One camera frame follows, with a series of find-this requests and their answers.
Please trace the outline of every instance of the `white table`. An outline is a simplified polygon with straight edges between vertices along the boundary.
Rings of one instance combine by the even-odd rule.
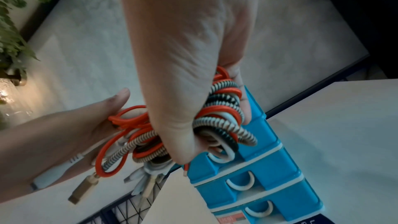
[[[336,224],[398,223],[398,80],[334,83],[268,120]],[[178,170],[143,224],[217,224]]]

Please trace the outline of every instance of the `sticker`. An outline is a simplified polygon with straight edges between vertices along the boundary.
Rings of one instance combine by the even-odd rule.
[[[296,222],[294,224],[334,224],[334,222],[332,222],[322,214],[318,214],[305,220]]]
[[[242,211],[216,216],[220,224],[250,224]]]

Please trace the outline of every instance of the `white wall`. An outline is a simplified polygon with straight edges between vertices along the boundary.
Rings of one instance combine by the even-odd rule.
[[[21,29],[24,26],[25,22],[40,4],[37,0],[26,0],[26,2],[27,6],[25,8],[13,8],[10,10],[10,17],[18,29]]]

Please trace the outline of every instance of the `left hand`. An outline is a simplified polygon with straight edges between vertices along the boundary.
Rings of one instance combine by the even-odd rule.
[[[115,115],[129,97],[130,91],[125,88],[101,102],[2,131],[0,202],[32,192],[30,183],[36,176],[118,132],[108,117]],[[57,183],[92,168],[90,163],[98,149],[71,167]]]

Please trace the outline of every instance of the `coiled cable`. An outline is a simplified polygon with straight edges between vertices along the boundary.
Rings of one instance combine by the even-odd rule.
[[[218,66],[216,71],[209,96],[201,111],[196,115],[192,127],[194,130],[205,127],[205,133],[213,137],[210,140],[209,152],[230,160],[233,159],[234,153],[238,150],[236,143],[255,146],[257,139],[241,127],[245,118],[239,107],[242,92],[238,85],[230,79],[227,71],[222,67]],[[159,164],[161,161],[167,162],[170,160],[163,142],[159,141],[158,134],[149,122],[147,112],[130,119],[122,118],[122,115],[126,112],[140,108],[145,108],[145,106],[133,106],[116,116],[109,117],[109,120],[123,131],[109,140],[99,152],[95,162],[95,170],[98,176],[110,177],[116,174],[125,164],[129,152],[133,153],[133,161],[136,163],[152,162]],[[127,143],[102,164],[107,149],[121,137],[127,138]],[[119,165],[113,171],[108,172],[107,170],[119,159],[121,159]]]

